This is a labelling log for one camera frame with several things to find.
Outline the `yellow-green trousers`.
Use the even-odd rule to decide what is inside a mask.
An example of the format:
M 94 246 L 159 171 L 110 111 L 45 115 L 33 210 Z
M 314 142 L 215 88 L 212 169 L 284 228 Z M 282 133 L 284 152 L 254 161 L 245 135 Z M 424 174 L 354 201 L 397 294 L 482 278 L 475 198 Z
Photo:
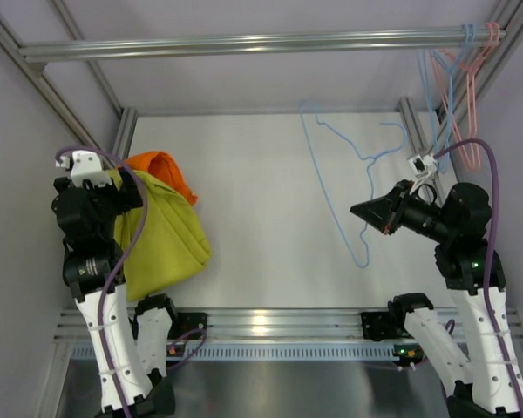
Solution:
M 136 174 L 146 188 L 146 222 L 140 224 L 142 209 L 137 208 L 118 216 L 114 227 L 114 238 L 124 251 L 139 236 L 123 265 L 130 302 L 191 278 L 211 258 L 207 235 L 186 199 L 154 176 Z

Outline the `light blue wire hanger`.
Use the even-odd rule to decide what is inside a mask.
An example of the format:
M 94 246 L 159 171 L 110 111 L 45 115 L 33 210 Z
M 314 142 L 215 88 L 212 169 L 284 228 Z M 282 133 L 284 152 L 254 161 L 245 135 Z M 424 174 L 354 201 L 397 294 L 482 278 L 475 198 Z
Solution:
M 348 223 L 348 199 L 377 196 L 373 171 L 406 150 L 408 131 L 400 121 L 371 122 L 379 132 L 391 133 L 393 140 L 367 146 L 327 120 L 309 99 L 300 101 L 297 112 L 317 181 L 339 237 L 354 266 L 366 269 L 371 263 L 371 247 L 366 237 L 369 225 L 360 220 Z

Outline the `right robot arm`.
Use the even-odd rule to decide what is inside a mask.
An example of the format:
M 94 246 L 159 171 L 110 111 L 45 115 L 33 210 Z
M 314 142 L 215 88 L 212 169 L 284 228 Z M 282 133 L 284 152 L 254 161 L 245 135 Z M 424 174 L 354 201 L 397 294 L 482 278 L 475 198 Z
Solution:
M 486 239 L 493 229 L 488 193 L 457 183 L 443 205 L 426 202 L 410 180 L 350 212 L 384 235 L 404 227 L 435 242 L 435 264 L 458 309 L 461 349 L 423 293 L 393 298 L 393 325 L 422 348 L 439 377 L 451 417 L 523 417 L 523 377 L 506 311 L 506 278 Z

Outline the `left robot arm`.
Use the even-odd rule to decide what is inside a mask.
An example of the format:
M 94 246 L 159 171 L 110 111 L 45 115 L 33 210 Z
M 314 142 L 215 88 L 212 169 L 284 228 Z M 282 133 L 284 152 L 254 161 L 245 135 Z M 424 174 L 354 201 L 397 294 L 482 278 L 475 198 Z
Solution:
M 169 417 L 176 409 L 167 377 L 173 324 L 167 297 L 146 297 L 132 318 L 126 308 L 125 262 L 115 239 L 119 215 L 147 207 L 134 172 L 102 168 L 57 178 L 51 203 L 63 232 L 62 276 L 90 335 L 101 387 L 100 417 Z

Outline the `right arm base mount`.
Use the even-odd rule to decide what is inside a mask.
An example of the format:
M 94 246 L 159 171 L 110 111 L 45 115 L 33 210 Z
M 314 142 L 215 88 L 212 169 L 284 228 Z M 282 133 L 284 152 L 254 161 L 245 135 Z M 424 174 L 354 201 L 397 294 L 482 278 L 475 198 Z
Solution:
M 404 336 L 397 319 L 388 311 L 364 311 L 360 316 L 363 337 L 366 340 L 379 342 L 397 340 Z

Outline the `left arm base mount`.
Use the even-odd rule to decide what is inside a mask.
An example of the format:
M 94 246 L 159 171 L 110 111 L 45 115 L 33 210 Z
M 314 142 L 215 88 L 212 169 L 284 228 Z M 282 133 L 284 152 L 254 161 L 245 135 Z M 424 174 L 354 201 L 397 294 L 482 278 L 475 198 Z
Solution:
M 138 323 L 137 316 L 134 314 L 128 318 L 132 329 L 132 337 L 134 340 L 138 338 Z M 178 319 L 172 324 L 170 331 L 167 334 L 169 340 L 175 340 L 181 337 L 185 332 L 193 329 L 206 329 L 208 321 L 208 314 L 205 312 L 184 312 L 178 313 Z

